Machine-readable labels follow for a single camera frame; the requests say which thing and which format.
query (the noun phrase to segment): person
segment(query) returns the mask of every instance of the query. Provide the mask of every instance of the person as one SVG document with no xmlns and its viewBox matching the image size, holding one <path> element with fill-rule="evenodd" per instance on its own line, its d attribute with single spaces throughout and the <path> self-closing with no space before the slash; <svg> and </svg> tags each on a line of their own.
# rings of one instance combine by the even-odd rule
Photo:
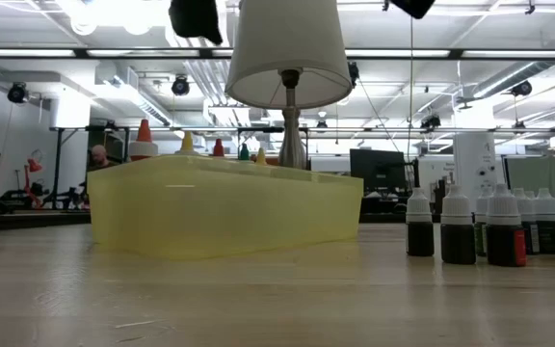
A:
<svg viewBox="0 0 555 347">
<path fill-rule="evenodd" d="M 116 163 L 113 163 L 108 160 L 106 148 L 103 145 L 96 145 L 92 148 L 92 161 L 93 166 L 89 167 L 88 172 L 98 171 L 102 169 L 108 169 L 116 166 Z"/>
</svg>

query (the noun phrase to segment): white lamp shade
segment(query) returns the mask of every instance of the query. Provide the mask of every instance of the white lamp shade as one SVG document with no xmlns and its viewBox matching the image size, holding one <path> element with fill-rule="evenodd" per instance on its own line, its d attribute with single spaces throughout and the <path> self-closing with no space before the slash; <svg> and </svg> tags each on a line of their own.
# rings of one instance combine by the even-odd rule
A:
<svg viewBox="0 0 555 347">
<path fill-rule="evenodd" d="M 353 89 L 336 0 L 245 0 L 226 93 L 265 109 L 286 108 L 281 71 L 299 69 L 296 106 L 337 102 Z"/>
</svg>

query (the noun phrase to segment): white bottle cap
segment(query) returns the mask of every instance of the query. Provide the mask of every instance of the white bottle cap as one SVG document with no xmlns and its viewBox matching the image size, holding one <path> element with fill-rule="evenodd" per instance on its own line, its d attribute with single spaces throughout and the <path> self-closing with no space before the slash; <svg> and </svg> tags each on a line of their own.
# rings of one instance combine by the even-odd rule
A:
<svg viewBox="0 0 555 347">
<path fill-rule="evenodd" d="M 539 189 L 535 199 L 535 212 L 537 221 L 555 222 L 555 198 L 549 194 L 548 188 Z"/>
<path fill-rule="evenodd" d="M 485 223 L 486 215 L 488 214 L 488 199 L 491 197 L 491 187 L 483 188 L 481 196 L 477 198 L 477 212 L 474 216 L 474 221 L 477 223 Z"/>
<path fill-rule="evenodd" d="M 491 226 L 521 226 L 517 199 L 506 184 L 496 184 L 496 190 L 488 200 L 488 224 Z"/>
<path fill-rule="evenodd" d="M 515 198 L 517 199 L 517 209 L 519 210 L 519 214 L 521 214 L 521 221 L 536 222 L 537 217 L 535 216 L 535 203 L 526 197 L 526 193 L 523 188 L 515 188 L 513 192 L 515 194 Z"/>
<path fill-rule="evenodd" d="M 452 185 L 449 188 L 449 194 L 442 200 L 442 216 L 440 219 L 446 225 L 472 225 L 470 200 L 462 193 L 461 186 Z"/>
<path fill-rule="evenodd" d="M 423 188 L 412 188 L 412 195 L 407 204 L 406 223 L 431 223 L 430 201 Z"/>
</svg>

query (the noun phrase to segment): wooden table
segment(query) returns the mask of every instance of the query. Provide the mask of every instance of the wooden table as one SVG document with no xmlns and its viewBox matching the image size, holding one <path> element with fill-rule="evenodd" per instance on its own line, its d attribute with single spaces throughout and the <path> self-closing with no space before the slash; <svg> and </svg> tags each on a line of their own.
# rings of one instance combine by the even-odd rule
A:
<svg viewBox="0 0 555 347">
<path fill-rule="evenodd" d="M 410 258 L 397 225 L 186 262 L 105 253 L 89 226 L 0 231 L 0 346 L 113 345 L 555 346 L 555 256 Z"/>
</svg>

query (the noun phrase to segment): yellow plastic container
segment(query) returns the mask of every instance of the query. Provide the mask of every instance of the yellow plastic container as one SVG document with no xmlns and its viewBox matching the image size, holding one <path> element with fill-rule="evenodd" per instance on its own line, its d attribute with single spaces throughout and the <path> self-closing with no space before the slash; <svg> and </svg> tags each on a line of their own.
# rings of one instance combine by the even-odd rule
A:
<svg viewBox="0 0 555 347">
<path fill-rule="evenodd" d="M 94 240 L 194 259 L 357 236 L 358 178 L 167 155 L 89 173 Z"/>
</svg>

